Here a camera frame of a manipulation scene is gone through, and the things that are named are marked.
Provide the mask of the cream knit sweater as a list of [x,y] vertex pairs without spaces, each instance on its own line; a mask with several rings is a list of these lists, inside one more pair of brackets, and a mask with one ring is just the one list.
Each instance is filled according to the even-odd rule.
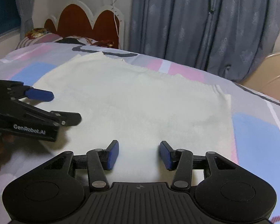
[[158,146],[196,155],[215,151],[231,159],[234,145],[231,97],[218,85],[192,81],[112,59],[101,52],[77,55],[34,85],[53,92],[47,111],[78,112],[79,125],[62,128],[53,154],[85,154],[119,142],[119,156],[108,174],[114,181],[170,181]]

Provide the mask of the striped pink pillow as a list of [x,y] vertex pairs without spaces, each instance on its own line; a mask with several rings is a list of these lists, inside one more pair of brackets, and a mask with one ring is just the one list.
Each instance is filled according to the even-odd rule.
[[45,28],[35,28],[28,32],[25,37],[16,46],[17,49],[21,49],[30,45],[39,43],[51,43],[63,39],[60,35],[52,33]]

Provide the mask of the dark floral pillow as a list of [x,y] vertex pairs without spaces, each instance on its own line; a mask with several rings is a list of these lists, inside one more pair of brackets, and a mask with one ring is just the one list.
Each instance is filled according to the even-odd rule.
[[111,40],[96,41],[95,39],[81,37],[81,36],[68,36],[66,38],[59,39],[56,43],[67,43],[84,46],[100,46],[105,48],[113,48],[114,42]]

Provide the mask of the red white scalloped headboard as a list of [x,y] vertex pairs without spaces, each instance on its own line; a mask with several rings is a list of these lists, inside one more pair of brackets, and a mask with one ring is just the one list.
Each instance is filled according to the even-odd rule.
[[63,38],[75,35],[96,41],[111,41],[115,49],[124,46],[124,15],[111,5],[104,5],[93,13],[85,3],[71,1],[58,17],[49,15],[44,28]]

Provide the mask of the patterned pink blue bedsheet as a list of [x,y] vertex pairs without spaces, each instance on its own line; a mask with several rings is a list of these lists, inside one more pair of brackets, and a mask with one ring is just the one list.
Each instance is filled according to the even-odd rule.
[[[149,126],[149,130],[157,134],[157,139],[147,140],[149,149],[145,150],[145,154],[152,153],[154,160],[158,159],[156,149],[161,140],[166,140],[175,148],[186,148],[195,155],[204,155],[207,151],[220,153],[266,180],[275,189],[277,205],[270,219],[272,222],[280,223],[280,101],[252,89],[243,89],[224,78],[171,61],[122,50],[66,43],[42,43],[9,53],[0,59],[0,79],[19,80],[27,85],[33,85],[46,73],[55,68],[60,69],[61,65],[76,55],[90,55],[98,51],[102,51],[110,58],[123,59],[131,65],[147,68],[148,72],[157,71],[172,76],[182,76],[191,82],[219,85],[222,93],[231,95],[234,133],[231,134],[228,144],[219,143],[221,149],[214,149],[215,140],[219,140],[219,136],[211,136],[211,133],[202,130],[202,135],[197,136],[203,137],[201,138],[203,140],[200,140],[203,150],[201,153],[200,150],[195,150],[194,147],[198,147],[198,143],[194,139],[194,126],[189,125],[185,133],[178,133],[178,136],[185,140],[183,147],[181,143],[176,142],[177,136],[173,140],[168,140],[163,133]],[[84,154],[94,146],[103,146],[99,143],[102,139],[102,136],[99,136],[98,140],[87,143],[86,140],[78,140],[75,136],[74,147],[77,146],[78,149],[69,148],[69,150],[77,155]],[[136,140],[140,140],[140,136],[133,136],[132,140],[126,142],[120,136],[112,135],[107,137],[107,142],[103,140],[103,143],[108,144],[113,139],[119,141],[120,152],[114,167],[116,178],[113,178],[113,173],[107,176],[110,183],[112,181],[165,181],[165,178],[171,178],[173,172],[166,172],[163,163],[157,170],[157,173],[164,173],[160,180],[155,174],[153,176],[146,174],[146,171],[150,169],[152,171],[153,168],[142,167],[140,162],[134,167],[129,163],[127,167],[132,167],[129,170],[125,166],[121,167],[122,160],[128,161],[127,151],[131,150],[132,145],[137,144]],[[1,201],[3,189],[12,180],[50,159],[55,153],[49,153],[38,141],[16,138],[15,143],[7,144],[4,154],[1,156],[3,165],[0,166],[0,223],[10,221]]]

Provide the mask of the beige arched headboard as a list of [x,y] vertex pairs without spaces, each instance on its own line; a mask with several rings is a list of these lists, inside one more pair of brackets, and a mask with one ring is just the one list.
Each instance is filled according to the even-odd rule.
[[267,56],[240,84],[280,101],[280,52]]

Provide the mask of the blue-grey curtain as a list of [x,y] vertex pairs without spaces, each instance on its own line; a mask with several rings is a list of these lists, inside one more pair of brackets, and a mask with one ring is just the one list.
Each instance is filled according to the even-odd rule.
[[279,33],[280,0],[132,0],[129,49],[240,82]]

